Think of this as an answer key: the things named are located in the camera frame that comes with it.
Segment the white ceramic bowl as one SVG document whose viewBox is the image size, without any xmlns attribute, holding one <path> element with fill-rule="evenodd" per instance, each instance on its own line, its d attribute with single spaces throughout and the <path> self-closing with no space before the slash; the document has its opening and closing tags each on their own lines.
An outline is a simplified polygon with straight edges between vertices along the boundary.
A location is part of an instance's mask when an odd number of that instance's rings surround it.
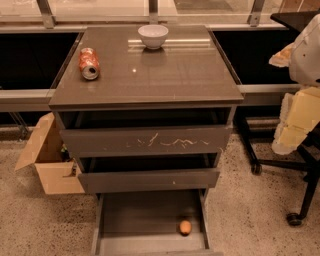
<svg viewBox="0 0 320 256">
<path fill-rule="evenodd" d="M 150 24 L 138 29 L 142 43 L 148 49 L 159 49 L 167 39 L 169 30 L 163 25 Z"/>
</svg>

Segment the grey top drawer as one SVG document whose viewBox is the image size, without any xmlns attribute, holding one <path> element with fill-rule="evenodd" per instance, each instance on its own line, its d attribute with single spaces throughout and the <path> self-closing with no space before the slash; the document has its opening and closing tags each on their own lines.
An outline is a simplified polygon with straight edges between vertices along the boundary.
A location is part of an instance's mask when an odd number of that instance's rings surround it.
<svg viewBox="0 0 320 256">
<path fill-rule="evenodd" d="M 215 153 L 229 139 L 233 106 L 60 111 L 68 151 L 78 157 Z"/>
</svg>

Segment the metal window railing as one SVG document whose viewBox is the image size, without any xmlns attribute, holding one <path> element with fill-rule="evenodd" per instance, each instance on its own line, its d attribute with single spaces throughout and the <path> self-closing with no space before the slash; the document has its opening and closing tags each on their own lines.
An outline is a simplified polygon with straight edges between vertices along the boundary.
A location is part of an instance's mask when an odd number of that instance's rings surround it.
<svg viewBox="0 0 320 256">
<path fill-rule="evenodd" d="M 284 0 L 0 0 L 0 31 L 81 31 L 92 26 L 203 25 L 273 29 Z"/>
</svg>

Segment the grey middle drawer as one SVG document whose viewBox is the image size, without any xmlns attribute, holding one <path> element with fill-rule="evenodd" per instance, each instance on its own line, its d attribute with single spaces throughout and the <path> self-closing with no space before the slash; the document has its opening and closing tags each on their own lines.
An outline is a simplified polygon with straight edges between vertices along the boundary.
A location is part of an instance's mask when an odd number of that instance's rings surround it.
<svg viewBox="0 0 320 256">
<path fill-rule="evenodd" d="M 216 153 L 88 158 L 78 179 L 92 194 L 208 189 L 220 174 L 216 158 Z"/>
</svg>

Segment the grey bottom drawer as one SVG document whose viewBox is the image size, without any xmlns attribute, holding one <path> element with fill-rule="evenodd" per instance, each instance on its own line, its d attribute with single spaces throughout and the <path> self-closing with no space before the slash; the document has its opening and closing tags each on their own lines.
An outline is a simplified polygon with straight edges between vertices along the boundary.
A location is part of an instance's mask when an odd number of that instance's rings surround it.
<svg viewBox="0 0 320 256">
<path fill-rule="evenodd" d="M 192 231 L 183 236 L 179 224 Z M 103 194 L 91 256 L 224 256 L 210 245 L 200 190 Z"/>
</svg>

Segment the orange soda can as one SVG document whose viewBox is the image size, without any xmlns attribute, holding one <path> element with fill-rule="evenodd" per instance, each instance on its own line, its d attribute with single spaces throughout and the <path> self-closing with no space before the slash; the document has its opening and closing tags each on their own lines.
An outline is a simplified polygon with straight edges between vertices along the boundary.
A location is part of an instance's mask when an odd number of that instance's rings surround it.
<svg viewBox="0 0 320 256">
<path fill-rule="evenodd" d="M 100 65 L 96 51 L 92 48 L 82 48 L 79 54 L 79 69 L 87 80 L 95 80 L 100 74 Z"/>
</svg>

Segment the grey drawer cabinet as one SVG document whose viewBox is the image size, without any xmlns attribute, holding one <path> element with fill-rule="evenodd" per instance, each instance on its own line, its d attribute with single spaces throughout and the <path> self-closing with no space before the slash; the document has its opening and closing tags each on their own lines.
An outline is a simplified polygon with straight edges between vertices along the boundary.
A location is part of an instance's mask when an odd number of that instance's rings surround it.
<svg viewBox="0 0 320 256">
<path fill-rule="evenodd" d="M 235 81 L 202 26 L 173 26 L 164 45 L 147 49 L 134 26 L 87 29 L 80 48 L 93 48 L 99 77 L 86 80 L 71 60 L 50 101 L 60 111 L 189 109 L 242 101 Z"/>
</svg>

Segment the yellow foam block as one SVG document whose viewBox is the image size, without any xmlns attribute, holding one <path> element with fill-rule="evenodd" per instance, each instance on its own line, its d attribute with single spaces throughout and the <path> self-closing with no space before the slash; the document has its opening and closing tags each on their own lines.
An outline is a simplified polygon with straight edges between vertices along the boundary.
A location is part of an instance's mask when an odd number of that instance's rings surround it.
<svg viewBox="0 0 320 256">
<path fill-rule="evenodd" d="M 288 155 L 320 122 L 320 89 L 309 87 L 295 94 L 286 93 L 279 118 L 272 150 L 279 155 Z"/>
</svg>

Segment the brown cardboard box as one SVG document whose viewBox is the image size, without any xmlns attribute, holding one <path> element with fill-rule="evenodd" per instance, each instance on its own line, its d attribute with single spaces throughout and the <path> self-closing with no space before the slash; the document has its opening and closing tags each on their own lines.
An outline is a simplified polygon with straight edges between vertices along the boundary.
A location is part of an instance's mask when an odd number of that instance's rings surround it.
<svg viewBox="0 0 320 256">
<path fill-rule="evenodd" d="M 60 128 L 52 113 L 42 116 L 22 150 L 15 170 L 33 166 L 46 194 L 83 194 L 75 160 L 64 160 Z"/>
</svg>

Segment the grey drawer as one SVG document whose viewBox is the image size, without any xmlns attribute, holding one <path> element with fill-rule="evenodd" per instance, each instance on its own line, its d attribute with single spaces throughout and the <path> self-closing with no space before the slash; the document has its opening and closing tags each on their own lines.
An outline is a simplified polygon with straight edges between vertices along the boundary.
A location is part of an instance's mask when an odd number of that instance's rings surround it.
<svg viewBox="0 0 320 256">
<path fill-rule="evenodd" d="M 78 179 L 92 194 L 208 189 L 220 174 L 216 158 L 216 153 L 88 158 Z"/>
<path fill-rule="evenodd" d="M 68 151 L 78 157 L 215 153 L 229 139 L 233 106 L 60 111 Z"/>
<path fill-rule="evenodd" d="M 192 231 L 183 236 L 179 224 Z M 103 194 L 91 256 L 224 256 L 210 245 L 200 190 Z"/>
</svg>

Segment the small orange fruit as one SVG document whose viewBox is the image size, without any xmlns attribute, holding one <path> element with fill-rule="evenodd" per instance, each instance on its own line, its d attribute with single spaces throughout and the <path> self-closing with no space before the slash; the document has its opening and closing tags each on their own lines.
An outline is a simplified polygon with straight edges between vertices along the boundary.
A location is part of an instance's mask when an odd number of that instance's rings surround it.
<svg viewBox="0 0 320 256">
<path fill-rule="evenodd" d="M 188 236 L 192 231 L 192 224 L 188 220 L 183 220 L 179 224 L 179 231 L 183 236 Z"/>
</svg>

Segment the white torn foam cushion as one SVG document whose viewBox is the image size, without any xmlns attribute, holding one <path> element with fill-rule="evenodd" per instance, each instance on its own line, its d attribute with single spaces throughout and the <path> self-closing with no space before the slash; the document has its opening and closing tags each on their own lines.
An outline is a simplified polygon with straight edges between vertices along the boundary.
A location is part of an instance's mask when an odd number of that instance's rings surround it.
<svg viewBox="0 0 320 256">
<path fill-rule="evenodd" d="M 289 69 L 290 79 L 320 86 L 320 14 L 315 15 L 295 41 L 269 59 L 275 67 Z"/>
</svg>

